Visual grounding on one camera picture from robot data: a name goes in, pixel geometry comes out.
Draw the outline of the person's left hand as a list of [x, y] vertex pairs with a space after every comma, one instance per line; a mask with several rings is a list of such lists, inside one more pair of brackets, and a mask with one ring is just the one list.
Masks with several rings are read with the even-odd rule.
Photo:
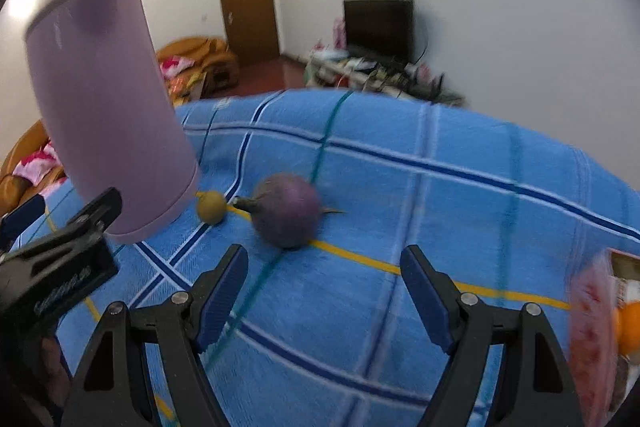
[[59, 426], [72, 375], [55, 333], [27, 340], [23, 348], [20, 394], [35, 426]]

